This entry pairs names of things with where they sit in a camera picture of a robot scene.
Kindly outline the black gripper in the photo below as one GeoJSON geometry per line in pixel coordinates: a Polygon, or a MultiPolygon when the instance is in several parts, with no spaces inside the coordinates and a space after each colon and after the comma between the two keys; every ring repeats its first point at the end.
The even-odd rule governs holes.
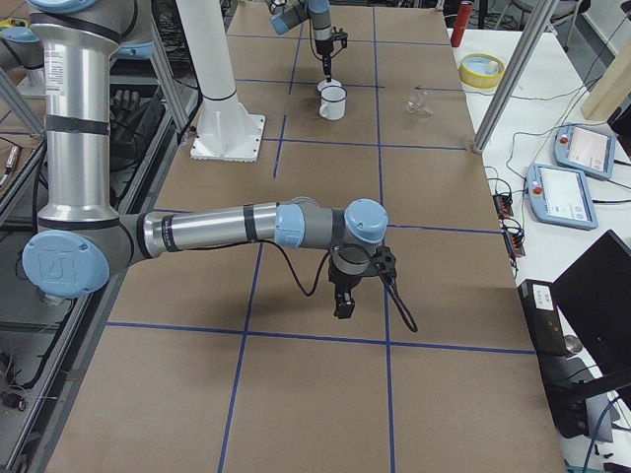
{"type": "Polygon", "coordinates": [[[331,56],[334,51],[334,41],[331,39],[327,39],[327,40],[317,39],[315,41],[315,51],[320,57],[323,73],[330,74],[332,71],[331,56]]]}
{"type": "Polygon", "coordinates": [[[349,275],[339,270],[335,265],[328,268],[328,281],[334,286],[335,309],[334,316],[338,319],[349,319],[355,309],[352,290],[357,287],[363,275],[349,275]]]}

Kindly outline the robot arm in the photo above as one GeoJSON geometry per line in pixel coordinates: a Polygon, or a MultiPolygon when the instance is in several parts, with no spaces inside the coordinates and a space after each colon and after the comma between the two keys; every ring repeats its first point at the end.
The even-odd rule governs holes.
{"type": "Polygon", "coordinates": [[[335,315],[352,314],[352,289],[381,270],[386,209],[359,199],[343,209],[299,197],[208,213],[121,215],[109,194],[110,60],[155,49],[147,1],[34,1],[30,23],[42,44],[48,201],[22,256],[43,292],[75,299],[120,270],[166,252],[270,241],[330,254],[335,315]]]}
{"type": "Polygon", "coordinates": [[[271,0],[266,1],[271,15],[270,23],[279,35],[286,34],[304,22],[310,24],[315,41],[315,56],[319,59],[324,79],[332,80],[332,57],[337,31],[332,25],[330,4],[325,0],[271,0]]]}

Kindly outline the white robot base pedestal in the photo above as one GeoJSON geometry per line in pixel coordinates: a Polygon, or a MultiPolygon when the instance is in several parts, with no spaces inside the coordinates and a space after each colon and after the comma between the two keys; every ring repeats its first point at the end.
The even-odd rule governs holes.
{"type": "Polygon", "coordinates": [[[265,125],[239,100],[220,3],[176,3],[202,96],[191,148],[195,160],[253,163],[265,125]]]}

